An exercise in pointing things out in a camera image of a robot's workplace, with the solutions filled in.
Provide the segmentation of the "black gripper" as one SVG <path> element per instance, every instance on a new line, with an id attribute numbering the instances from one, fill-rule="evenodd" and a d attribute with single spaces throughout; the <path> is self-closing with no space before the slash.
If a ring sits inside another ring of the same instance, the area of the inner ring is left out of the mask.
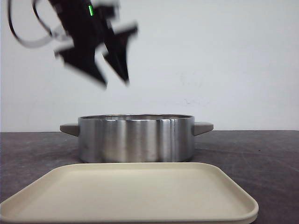
<path id="1" fill-rule="evenodd" d="M 58 51 L 64 63 L 106 88 L 107 82 L 95 62 L 95 50 L 104 44 L 107 48 L 107 53 L 103 55 L 105 61 L 128 84 L 127 46 L 129 38 L 137 33 L 137 26 L 114 32 L 108 24 L 108 20 L 115 17 L 113 5 L 94 7 L 89 0 L 51 0 L 50 4 L 74 44 Z"/>

